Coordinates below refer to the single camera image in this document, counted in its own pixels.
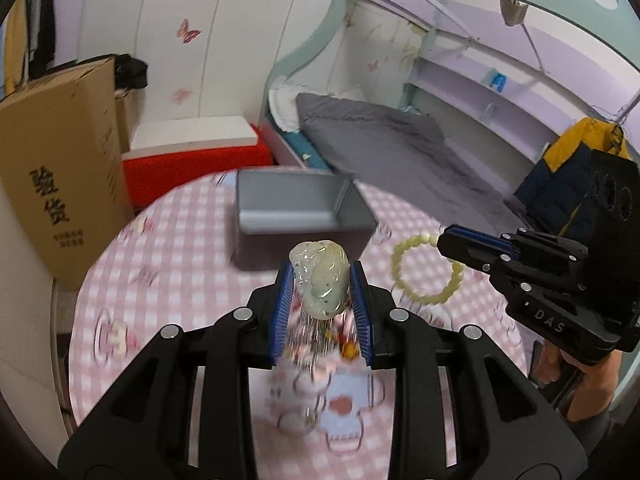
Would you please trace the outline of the large brown cardboard box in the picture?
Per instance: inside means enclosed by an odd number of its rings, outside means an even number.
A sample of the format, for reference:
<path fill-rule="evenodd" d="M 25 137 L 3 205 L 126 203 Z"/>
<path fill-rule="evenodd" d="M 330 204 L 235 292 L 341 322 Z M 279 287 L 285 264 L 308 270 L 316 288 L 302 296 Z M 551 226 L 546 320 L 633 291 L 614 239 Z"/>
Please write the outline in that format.
<path fill-rule="evenodd" d="M 50 274 L 81 288 L 134 216 L 110 58 L 26 84 L 1 103 L 1 179 Z"/>

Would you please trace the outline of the hanging clothes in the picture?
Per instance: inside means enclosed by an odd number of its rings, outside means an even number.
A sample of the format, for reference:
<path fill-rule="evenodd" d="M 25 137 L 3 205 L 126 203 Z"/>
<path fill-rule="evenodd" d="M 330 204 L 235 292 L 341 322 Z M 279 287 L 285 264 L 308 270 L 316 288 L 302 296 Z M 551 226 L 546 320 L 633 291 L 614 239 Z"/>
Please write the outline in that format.
<path fill-rule="evenodd" d="M 54 0 L 1 0 L 1 99 L 47 73 L 56 45 Z"/>

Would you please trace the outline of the teal bed sheet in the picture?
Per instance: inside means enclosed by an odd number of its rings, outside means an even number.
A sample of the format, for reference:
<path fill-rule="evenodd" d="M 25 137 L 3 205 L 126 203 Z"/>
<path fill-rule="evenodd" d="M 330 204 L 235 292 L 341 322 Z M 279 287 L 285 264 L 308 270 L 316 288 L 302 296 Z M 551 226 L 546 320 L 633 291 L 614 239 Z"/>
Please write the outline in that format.
<path fill-rule="evenodd" d="M 311 140 L 301 131 L 282 132 L 281 136 L 305 167 L 317 170 L 331 170 L 331 167 L 321 157 Z"/>

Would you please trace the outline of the yellow navy jacket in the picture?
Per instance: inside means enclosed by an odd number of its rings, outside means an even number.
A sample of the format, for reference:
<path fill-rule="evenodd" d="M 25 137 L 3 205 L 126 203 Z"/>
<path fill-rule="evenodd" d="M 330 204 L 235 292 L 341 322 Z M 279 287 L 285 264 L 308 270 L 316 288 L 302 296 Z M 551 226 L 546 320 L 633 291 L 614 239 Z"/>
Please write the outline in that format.
<path fill-rule="evenodd" d="M 588 197 L 596 172 L 593 153 L 630 159 L 623 129 L 585 117 L 546 149 L 514 193 L 534 230 L 582 244 L 592 237 L 597 214 Z"/>

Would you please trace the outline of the pink checkered tablecloth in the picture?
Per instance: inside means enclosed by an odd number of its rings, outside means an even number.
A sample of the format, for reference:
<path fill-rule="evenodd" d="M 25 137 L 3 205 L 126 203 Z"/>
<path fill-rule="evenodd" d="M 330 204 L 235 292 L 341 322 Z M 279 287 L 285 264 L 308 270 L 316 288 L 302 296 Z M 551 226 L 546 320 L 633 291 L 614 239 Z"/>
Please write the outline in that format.
<path fill-rule="evenodd" d="M 520 370 L 529 359 L 506 304 L 485 275 L 439 255 L 440 224 L 401 198 L 363 185 L 378 219 L 361 261 L 368 281 L 399 307 L 457 330 L 480 326 Z M 70 404 L 85 418 L 138 351 L 167 325 L 201 328 L 247 303 L 274 273 L 232 262 L 234 174 L 169 192 L 122 229 L 87 274 L 70 343 Z M 394 376 L 338 363 L 320 387 L 294 370 L 255 370 L 258 474 L 264 479 L 383 479 L 392 430 Z"/>

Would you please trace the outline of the purple wall shelves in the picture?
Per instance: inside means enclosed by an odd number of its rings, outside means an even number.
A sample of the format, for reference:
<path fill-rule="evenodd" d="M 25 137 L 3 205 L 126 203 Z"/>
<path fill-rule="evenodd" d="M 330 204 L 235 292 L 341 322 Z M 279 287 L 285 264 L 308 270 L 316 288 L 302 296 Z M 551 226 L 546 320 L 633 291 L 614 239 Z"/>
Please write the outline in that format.
<path fill-rule="evenodd" d="M 429 30 L 408 77 L 409 106 L 434 117 L 448 144 L 503 197 L 575 119 L 528 66 L 450 32 Z"/>

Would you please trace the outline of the white pillow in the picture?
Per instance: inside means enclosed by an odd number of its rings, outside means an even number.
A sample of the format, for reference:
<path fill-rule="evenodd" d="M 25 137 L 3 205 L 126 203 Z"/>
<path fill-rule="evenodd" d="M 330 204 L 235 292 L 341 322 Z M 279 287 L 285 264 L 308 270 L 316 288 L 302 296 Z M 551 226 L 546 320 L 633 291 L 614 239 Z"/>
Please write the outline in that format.
<path fill-rule="evenodd" d="M 273 81 L 269 88 L 268 105 L 274 123 L 283 132 L 299 132 L 296 99 L 301 93 L 309 93 L 314 96 L 329 96 L 335 99 L 367 101 L 359 86 L 342 92 L 322 91 L 280 76 Z"/>

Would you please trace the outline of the grey bed blanket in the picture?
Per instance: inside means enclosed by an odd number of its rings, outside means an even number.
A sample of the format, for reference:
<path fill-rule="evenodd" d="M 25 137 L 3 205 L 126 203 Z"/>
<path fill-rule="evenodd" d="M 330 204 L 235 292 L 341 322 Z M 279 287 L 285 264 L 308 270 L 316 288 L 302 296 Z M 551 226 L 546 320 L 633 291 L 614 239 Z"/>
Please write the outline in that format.
<path fill-rule="evenodd" d="M 333 170 L 395 194 L 442 226 L 491 235 L 522 226 L 430 116 L 312 93 L 296 96 L 296 107 L 299 131 Z"/>

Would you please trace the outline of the grey metal tin box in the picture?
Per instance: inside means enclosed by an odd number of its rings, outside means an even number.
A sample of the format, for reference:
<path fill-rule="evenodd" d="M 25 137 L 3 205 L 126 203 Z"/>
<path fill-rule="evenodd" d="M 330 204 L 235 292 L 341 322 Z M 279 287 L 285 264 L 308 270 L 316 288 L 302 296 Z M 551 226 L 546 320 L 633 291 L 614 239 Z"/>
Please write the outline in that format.
<path fill-rule="evenodd" d="M 243 169 L 236 176 L 233 261 L 271 271 L 299 243 L 332 240 L 360 258 L 378 219 L 348 174 Z"/>

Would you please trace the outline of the black bag on boxes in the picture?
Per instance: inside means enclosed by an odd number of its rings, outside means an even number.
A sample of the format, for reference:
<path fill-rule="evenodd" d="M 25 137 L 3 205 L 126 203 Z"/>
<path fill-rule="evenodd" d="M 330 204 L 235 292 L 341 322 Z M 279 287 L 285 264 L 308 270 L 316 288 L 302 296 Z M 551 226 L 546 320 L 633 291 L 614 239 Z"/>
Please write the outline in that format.
<path fill-rule="evenodd" d="M 114 56 L 114 81 L 118 90 L 141 90 L 148 85 L 149 65 L 129 54 Z"/>

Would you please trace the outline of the small brown cardboard box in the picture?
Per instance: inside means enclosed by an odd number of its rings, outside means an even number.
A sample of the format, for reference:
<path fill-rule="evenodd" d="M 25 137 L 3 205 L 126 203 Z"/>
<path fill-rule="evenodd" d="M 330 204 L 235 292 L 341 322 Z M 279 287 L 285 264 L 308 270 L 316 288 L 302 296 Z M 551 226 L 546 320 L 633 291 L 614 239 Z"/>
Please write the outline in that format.
<path fill-rule="evenodd" d="M 122 153 L 130 151 L 130 143 L 139 117 L 138 94 L 134 90 L 115 91 L 116 122 Z"/>

